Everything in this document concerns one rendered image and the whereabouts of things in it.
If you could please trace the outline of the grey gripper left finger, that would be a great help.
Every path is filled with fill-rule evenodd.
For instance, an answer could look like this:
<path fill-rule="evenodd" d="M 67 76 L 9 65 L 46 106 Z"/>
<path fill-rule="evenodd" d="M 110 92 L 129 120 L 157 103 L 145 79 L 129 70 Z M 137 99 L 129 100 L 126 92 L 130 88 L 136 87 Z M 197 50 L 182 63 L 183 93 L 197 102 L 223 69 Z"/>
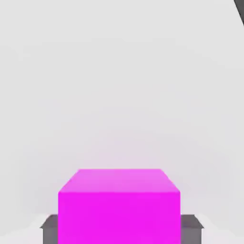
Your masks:
<path fill-rule="evenodd" d="M 58 215 L 41 214 L 30 224 L 34 244 L 58 244 Z"/>

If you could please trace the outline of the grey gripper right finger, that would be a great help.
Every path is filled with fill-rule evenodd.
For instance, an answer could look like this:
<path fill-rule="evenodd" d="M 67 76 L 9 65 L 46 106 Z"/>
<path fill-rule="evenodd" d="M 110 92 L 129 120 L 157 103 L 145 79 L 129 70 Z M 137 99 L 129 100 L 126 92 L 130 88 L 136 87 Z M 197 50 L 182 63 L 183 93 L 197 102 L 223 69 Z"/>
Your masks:
<path fill-rule="evenodd" d="M 203 214 L 181 214 L 181 244 L 215 244 L 215 226 Z"/>

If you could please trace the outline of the small magenta cube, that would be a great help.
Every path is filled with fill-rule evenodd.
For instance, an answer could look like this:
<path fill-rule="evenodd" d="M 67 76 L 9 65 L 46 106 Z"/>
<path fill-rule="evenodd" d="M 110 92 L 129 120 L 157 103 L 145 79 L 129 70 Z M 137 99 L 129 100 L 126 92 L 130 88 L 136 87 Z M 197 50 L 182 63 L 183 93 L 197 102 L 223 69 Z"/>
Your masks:
<path fill-rule="evenodd" d="M 180 208 L 160 169 L 80 169 L 58 193 L 58 244 L 181 244 Z"/>

